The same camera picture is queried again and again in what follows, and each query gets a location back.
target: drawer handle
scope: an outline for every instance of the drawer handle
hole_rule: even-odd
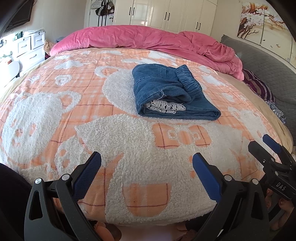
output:
[[[37,56],[37,54],[35,54],[33,57],[29,58],[29,59],[32,59],[32,58],[35,58]]]

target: denim fabric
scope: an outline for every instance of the denim fabric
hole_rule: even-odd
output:
[[[161,64],[140,64],[133,69],[138,114],[146,117],[217,120],[221,112],[204,96],[202,88],[186,65],[178,68]],[[160,113],[145,108],[151,100],[181,103],[185,111]]]

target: blue gripper pad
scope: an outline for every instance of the blue gripper pad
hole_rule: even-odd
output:
[[[101,167],[101,164],[101,154],[97,152],[94,154],[73,185],[73,198],[75,202],[78,202],[78,200],[85,197],[91,183]]]
[[[281,153],[281,145],[272,139],[268,134],[263,136],[263,142],[270,147],[276,154]]]
[[[220,202],[222,198],[221,186],[215,176],[211,173],[209,169],[210,165],[200,153],[196,153],[193,156],[192,164],[210,199]]]

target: wall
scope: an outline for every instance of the wall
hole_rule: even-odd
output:
[[[220,42],[221,37],[225,34],[233,39],[255,46],[283,62],[296,73],[296,68],[277,54],[261,47],[260,45],[237,37],[243,2],[247,2],[247,0],[218,0],[211,36]],[[251,2],[268,4],[265,0],[253,0]]]
[[[46,39],[55,42],[84,27],[87,0],[37,0],[30,22],[5,33],[44,28]]]

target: striped cloth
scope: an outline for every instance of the striped cloth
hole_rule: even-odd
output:
[[[275,98],[271,90],[263,83],[253,72],[243,69],[244,82],[249,88],[265,101],[272,101],[275,103]]]

